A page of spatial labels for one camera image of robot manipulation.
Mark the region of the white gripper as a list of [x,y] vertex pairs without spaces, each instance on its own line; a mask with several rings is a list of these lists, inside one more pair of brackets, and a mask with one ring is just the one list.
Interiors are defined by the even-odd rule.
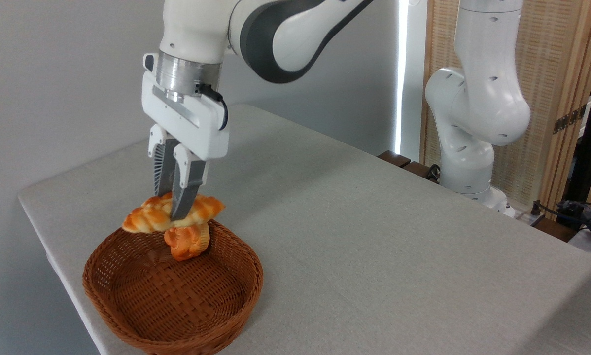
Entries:
[[182,220],[207,179],[205,160],[224,157],[228,150],[228,115],[216,91],[221,64],[166,53],[146,53],[142,62],[142,108],[156,123],[147,146],[155,195],[172,191],[171,220]]

